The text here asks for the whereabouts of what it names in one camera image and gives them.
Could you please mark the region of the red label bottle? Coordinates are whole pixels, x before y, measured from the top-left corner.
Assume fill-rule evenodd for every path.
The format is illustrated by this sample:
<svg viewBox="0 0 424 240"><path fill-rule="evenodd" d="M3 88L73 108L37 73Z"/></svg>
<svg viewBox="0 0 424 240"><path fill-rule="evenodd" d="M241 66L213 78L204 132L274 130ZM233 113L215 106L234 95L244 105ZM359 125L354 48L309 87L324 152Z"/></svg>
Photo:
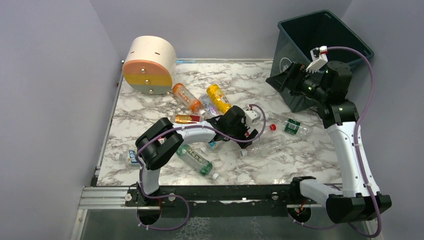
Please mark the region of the red label bottle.
<svg viewBox="0 0 424 240"><path fill-rule="evenodd" d="M273 135L273 133L275 133L276 125L275 125L275 124L270 124L269 126L266 126L266 127L264 128L264 130L263 130L262 134L260 134L260 133L261 133L262 128L263 128L263 126L261 125L259 128L257 128L257 129L256 129L256 130L257 130L257 135L258 135L260 138L267 138L268 136L272 136L272 135Z"/></svg>

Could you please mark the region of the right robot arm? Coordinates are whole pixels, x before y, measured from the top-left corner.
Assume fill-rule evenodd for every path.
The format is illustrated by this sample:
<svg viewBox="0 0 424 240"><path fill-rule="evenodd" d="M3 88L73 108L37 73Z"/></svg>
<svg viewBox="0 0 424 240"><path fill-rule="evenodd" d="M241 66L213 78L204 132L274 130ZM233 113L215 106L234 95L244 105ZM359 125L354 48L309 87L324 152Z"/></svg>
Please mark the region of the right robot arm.
<svg viewBox="0 0 424 240"><path fill-rule="evenodd" d="M330 61L323 74L310 73L305 65L293 62L284 72L267 78L277 92L288 90L317 104L323 126L335 146L342 176L342 189L336 190L312 176L295 177L290 196L296 201L311 199L325 207L335 224L370 221L392 205L372 178L366 159L356 105L347 99L352 79L350 66Z"/></svg>

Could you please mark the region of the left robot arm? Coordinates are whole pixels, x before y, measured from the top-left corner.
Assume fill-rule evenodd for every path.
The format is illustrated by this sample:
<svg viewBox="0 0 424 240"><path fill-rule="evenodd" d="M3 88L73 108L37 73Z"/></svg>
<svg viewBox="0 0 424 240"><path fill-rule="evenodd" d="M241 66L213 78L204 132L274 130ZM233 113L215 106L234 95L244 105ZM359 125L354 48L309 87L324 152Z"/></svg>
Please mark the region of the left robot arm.
<svg viewBox="0 0 424 240"><path fill-rule="evenodd" d="M195 123L174 123L163 117L146 130L136 141L135 159L140 164L138 184L141 192L151 196L159 190L163 166L183 145L234 141L241 149L250 146L264 132L251 129L259 120L266 126L267 115L257 104L245 110L232 106L223 115Z"/></svg>

